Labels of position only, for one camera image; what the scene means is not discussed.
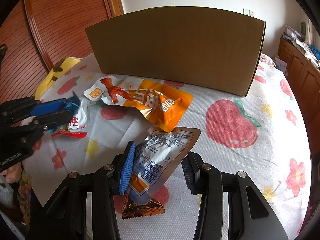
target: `light switch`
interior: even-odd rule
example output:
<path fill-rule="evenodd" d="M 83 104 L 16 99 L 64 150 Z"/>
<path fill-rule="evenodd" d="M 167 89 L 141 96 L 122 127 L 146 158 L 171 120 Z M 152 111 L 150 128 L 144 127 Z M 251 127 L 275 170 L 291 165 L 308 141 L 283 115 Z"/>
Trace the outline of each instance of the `light switch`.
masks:
<path fill-rule="evenodd" d="M 246 14 L 246 15 L 250 15 L 250 10 L 248 10 L 248 9 L 243 9 L 243 13 Z"/>

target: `wooden cabinet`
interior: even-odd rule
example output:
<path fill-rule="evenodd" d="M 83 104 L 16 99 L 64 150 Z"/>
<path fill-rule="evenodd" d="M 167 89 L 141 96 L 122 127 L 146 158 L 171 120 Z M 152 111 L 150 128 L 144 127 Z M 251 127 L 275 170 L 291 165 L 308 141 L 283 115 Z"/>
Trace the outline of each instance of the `wooden cabinet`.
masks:
<path fill-rule="evenodd" d="M 307 134 L 311 155 L 320 154 L 320 107 L 318 105 L 317 113 L 307 126 Z"/>
<path fill-rule="evenodd" d="M 287 80 L 290 84 L 293 94 L 298 100 L 300 87 L 301 87 L 301 74 L 305 71 L 307 66 L 306 58 L 296 49 L 292 49 L 289 54 L 289 61 L 287 62 Z"/>
<path fill-rule="evenodd" d="M 320 154 L 320 70 L 283 39 L 278 55 L 287 62 L 287 80 L 306 126 L 311 155 L 315 156 Z"/>
<path fill-rule="evenodd" d="M 297 102 L 306 125 L 311 122 L 315 112 L 320 110 L 318 104 L 319 96 L 320 72 L 313 65 L 308 64 L 302 77 L 300 77 L 299 91 L 297 92 Z"/>
<path fill-rule="evenodd" d="M 279 59 L 284 62 L 288 62 L 292 48 L 293 46 L 290 43 L 286 42 L 284 39 L 281 39 L 279 49 L 278 49 Z"/>

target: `metal screw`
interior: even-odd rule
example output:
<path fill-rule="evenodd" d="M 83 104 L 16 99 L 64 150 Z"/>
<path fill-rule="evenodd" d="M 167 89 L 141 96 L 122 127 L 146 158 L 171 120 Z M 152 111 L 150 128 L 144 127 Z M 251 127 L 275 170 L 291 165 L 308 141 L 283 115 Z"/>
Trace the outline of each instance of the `metal screw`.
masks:
<path fill-rule="evenodd" d="M 239 171 L 238 172 L 239 177 L 241 178 L 245 178 L 247 176 L 247 174 L 244 171 Z"/>
<path fill-rule="evenodd" d="M 204 164 L 202 164 L 202 169 L 204 169 L 204 170 L 210 170 L 211 169 L 211 165 L 209 164 L 209 163 L 204 163 Z"/>
<path fill-rule="evenodd" d="M 78 176 L 78 174 L 77 174 L 75 171 L 69 173 L 69 178 L 70 178 L 70 179 L 74 179 L 74 178 L 76 178 L 77 176 Z"/>
<path fill-rule="evenodd" d="M 113 169 L 113 165 L 112 164 L 107 164 L 107 165 L 104 166 L 104 169 L 106 171 L 111 171 Z"/>

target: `blue gripper pad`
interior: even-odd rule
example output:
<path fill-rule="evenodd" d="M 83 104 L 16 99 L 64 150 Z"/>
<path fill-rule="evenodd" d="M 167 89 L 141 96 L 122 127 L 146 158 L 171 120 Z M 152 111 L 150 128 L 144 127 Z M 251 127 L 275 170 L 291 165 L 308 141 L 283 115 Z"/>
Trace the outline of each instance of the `blue gripper pad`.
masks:
<path fill-rule="evenodd" d="M 128 189 L 129 182 L 130 182 L 130 177 L 132 173 L 132 168 L 133 168 L 133 162 L 134 162 L 134 157 L 135 157 L 135 152 L 136 152 L 136 144 L 135 142 L 131 143 L 131 147 L 129 149 L 125 149 L 126 151 L 128 150 L 128 156 L 127 159 L 125 160 L 123 169 L 121 171 L 121 181 L 119 185 L 119 192 L 121 195 L 124 194 L 124 192 Z"/>

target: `human hand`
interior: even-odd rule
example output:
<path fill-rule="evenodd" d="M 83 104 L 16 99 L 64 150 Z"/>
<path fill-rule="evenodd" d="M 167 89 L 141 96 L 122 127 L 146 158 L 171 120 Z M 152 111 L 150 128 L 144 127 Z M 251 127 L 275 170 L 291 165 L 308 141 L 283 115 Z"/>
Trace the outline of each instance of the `human hand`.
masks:
<path fill-rule="evenodd" d="M 5 180 L 8 183 L 14 183 L 18 182 L 21 179 L 21 173 L 22 173 L 22 167 L 21 162 L 11 166 L 10 168 L 2 171 L 0 175 L 5 176 Z"/>

